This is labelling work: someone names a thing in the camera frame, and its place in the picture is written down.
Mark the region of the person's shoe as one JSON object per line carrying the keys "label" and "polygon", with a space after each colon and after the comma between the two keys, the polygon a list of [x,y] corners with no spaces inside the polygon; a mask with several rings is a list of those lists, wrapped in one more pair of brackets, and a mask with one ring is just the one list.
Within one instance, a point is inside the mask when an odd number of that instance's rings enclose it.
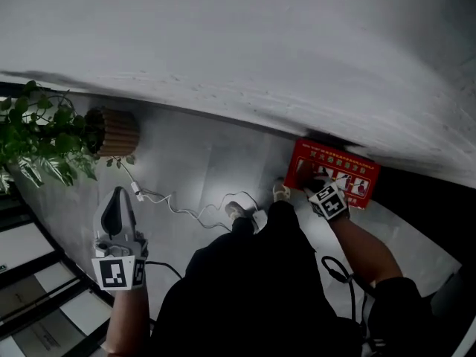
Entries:
{"label": "person's shoe", "polygon": [[235,201],[226,204],[225,212],[232,222],[240,218],[246,218],[245,209]]}
{"label": "person's shoe", "polygon": [[284,185],[284,180],[281,178],[275,181],[272,188],[272,194],[274,202],[289,202],[291,198],[291,190]]}

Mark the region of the black framed glass partition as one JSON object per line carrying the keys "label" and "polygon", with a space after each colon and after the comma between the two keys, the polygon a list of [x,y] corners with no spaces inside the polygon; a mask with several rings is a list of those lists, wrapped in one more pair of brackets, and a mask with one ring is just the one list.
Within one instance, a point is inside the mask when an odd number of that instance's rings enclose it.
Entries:
{"label": "black framed glass partition", "polygon": [[107,357],[112,297],[0,193],[0,357]]}

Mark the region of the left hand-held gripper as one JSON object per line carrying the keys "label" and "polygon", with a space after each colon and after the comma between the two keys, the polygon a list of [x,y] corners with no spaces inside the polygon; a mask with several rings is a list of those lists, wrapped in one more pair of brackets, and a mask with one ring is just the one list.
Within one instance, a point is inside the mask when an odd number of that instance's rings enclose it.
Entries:
{"label": "left hand-held gripper", "polygon": [[91,261],[101,290],[131,291],[144,286],[148,241],[135,231],[135,226],[129,194],[123,187],[116,187],[103,198],[94,214],[98,238]]}

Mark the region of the red fire extinguisher box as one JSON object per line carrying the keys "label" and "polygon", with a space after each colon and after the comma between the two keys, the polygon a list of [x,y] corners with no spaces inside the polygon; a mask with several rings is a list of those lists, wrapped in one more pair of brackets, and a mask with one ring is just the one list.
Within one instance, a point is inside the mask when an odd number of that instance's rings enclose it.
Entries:
{"label": "red fire extinguisher box", "polygon": [[344,191],[350,206],[362,210],[367,207],[379,176],[378,164],[314,141],[300,139],[295,142],[284,179],[287,187],[298,187],[296,172],[304,161],[312,163],[314,173],[330,177]]}

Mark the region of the green leafy plant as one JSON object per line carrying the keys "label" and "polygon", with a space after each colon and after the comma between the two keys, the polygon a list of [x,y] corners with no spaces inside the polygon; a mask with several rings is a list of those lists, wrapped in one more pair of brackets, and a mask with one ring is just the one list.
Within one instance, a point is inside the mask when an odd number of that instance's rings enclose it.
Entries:
{"label": "green leafy plant", "polygon": [[74,107],[66,93],[49,93],[36,81],[27,82],[16,98],[0,100],[0,193],[8,193],[18,170],[35,187],[43,175],[71,186],[83,173],[95,179],[95,166],[105,158],[108,164],[133,164],[134,153],[124,157],[99,157],[88,149],[85,115]]}

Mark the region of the ribbed wooden plant pot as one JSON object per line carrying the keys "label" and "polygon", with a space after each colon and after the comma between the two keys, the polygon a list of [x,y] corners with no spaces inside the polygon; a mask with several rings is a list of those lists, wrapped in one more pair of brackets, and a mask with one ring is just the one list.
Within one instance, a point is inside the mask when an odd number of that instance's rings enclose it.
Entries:
{"label": "ribbed wooden plant pot", "polygon": [[89,151],[99,157],[130,156],[140,140],[140,129],[131,112],[107,108],[90,109],[86,125],[92,131]]}

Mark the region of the person's left forearm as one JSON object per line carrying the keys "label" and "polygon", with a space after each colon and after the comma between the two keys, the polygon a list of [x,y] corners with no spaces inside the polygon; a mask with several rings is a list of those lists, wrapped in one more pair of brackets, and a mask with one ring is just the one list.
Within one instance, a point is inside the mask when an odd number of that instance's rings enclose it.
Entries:
{"label": "person's left forearm", "polygon": [[146,352],[149,337],[147,287],[117,291],[106,334],[108,357],[140,357]]}

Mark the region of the person's right forearm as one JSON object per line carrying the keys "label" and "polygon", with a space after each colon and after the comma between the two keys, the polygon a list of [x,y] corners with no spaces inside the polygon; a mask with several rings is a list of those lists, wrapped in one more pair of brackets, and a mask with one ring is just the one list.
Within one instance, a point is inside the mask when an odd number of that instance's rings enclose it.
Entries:
{"label": "person's right forearm", "polygon": [[374,235],[346,217],[329,222],[351,269],[366,283],[402,277],[390,249]]}

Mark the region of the white power adapter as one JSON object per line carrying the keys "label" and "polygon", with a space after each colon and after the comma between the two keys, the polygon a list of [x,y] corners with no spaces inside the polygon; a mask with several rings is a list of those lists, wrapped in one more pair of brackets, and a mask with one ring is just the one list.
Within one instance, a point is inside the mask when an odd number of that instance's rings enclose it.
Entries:
{"label": "white power adapter", "polygon": [[254,233],[258,234],[267,224],[268,217],[264,210],[256,210],[252,213],[252,219],[254,221],[255,230]]}

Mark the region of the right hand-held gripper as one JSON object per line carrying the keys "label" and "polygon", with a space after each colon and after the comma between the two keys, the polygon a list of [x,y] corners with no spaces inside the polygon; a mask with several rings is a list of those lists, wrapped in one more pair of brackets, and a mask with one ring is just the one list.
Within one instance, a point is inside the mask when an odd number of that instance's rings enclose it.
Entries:
{"label": "right hand-held gripper", "polygon": [[331,178],[314,177],[306,185],[306,194],[314,212],[325,220],[349,217],[347,198]]}

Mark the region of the person's left shoe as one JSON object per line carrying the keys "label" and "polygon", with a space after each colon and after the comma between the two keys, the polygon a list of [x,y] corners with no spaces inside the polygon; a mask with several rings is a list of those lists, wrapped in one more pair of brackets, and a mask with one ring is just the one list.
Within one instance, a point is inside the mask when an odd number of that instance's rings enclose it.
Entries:
{"label": "person's left shoe", "polygon": [[226,204],[225,212],[232,222],[240,218],[246,218],[245,209],[235,201]]}

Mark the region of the person's right shoe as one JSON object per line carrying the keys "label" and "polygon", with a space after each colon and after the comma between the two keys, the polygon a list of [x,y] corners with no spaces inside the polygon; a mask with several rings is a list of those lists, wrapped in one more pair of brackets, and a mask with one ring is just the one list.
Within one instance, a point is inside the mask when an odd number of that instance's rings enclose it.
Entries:
{"label": "person's right shoe", "polygon": [[291,198],[291,190],[284,185],[284,180],[281,178],[275,181],[272,188],[272,194],[274,202],[289,202]]}

